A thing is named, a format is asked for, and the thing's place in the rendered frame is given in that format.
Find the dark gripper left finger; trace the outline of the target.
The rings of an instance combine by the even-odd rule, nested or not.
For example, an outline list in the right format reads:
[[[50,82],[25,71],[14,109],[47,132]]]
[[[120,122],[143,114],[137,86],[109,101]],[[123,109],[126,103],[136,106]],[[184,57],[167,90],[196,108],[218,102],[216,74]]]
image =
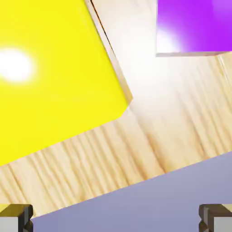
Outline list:
[[[33,232],[31,204],[0,204],[0,232]]]

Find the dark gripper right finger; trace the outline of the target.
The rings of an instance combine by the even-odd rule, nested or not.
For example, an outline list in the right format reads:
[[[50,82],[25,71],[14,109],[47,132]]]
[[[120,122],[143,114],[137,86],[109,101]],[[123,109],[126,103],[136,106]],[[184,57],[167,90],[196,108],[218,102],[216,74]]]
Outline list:
[[[232,232],[232,204],[201,204],[199,232]]]

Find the large yellow box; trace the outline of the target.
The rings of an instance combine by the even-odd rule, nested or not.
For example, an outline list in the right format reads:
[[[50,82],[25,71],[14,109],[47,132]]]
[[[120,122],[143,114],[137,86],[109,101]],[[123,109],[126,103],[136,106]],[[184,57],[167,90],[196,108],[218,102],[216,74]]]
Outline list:
[[[119,118],[131,100],[92,0],[0,0],[0,166]]]

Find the large purple box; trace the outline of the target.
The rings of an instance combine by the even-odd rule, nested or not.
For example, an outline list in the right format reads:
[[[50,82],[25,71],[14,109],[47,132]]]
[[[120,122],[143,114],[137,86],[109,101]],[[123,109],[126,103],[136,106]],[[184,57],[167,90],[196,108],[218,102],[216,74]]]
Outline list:
[[[232,51],[232,0],[157,0],[156,55]]]

